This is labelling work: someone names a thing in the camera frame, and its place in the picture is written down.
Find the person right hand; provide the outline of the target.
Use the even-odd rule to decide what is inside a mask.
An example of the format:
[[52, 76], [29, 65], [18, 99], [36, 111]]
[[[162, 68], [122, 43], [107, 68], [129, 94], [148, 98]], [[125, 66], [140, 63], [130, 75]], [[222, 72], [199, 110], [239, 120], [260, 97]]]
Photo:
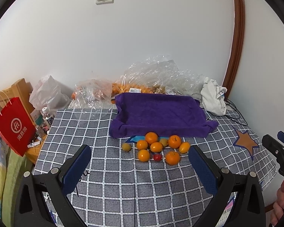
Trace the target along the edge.
[[284, 180], [277, 190], [277, 199], [273, 204], [273, 211], [270, 214], [270, 223], [275, 226], [283, 216], [284, 211]]

